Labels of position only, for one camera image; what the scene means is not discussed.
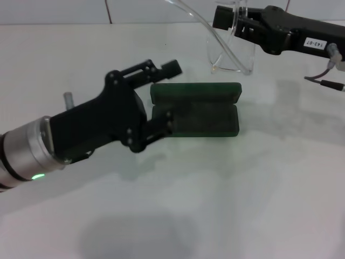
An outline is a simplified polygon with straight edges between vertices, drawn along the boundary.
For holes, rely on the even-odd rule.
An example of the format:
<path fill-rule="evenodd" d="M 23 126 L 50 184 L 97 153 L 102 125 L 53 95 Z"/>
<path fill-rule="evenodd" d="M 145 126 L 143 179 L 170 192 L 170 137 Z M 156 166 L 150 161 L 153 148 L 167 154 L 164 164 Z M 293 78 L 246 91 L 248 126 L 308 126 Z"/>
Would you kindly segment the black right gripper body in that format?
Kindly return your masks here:
<path fill-rule="evenodd" d="M 271 5 L 261 11 L 260 23 L 266 31 L 259 45 L 266 53 L 295 51 L 328 58 L 326 48 L 334 43 L 344 55 L 344 26 L 295 16 Z"/>

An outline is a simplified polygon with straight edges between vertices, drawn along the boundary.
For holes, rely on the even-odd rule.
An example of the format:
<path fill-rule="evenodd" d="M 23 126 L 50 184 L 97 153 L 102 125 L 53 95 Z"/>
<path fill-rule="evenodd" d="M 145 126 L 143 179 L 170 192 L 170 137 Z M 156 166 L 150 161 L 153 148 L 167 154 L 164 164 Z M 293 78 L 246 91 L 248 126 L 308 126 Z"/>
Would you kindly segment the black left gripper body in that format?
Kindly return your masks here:
<path fill-rule="evenodd" d="M 120 71 L 111 71 L 96 98 L 50 119 L 55 155 L 73 160 L 110 142 L 127 142 L 128 130 L 137 137 L 146 121 L 139 96 Z"/>

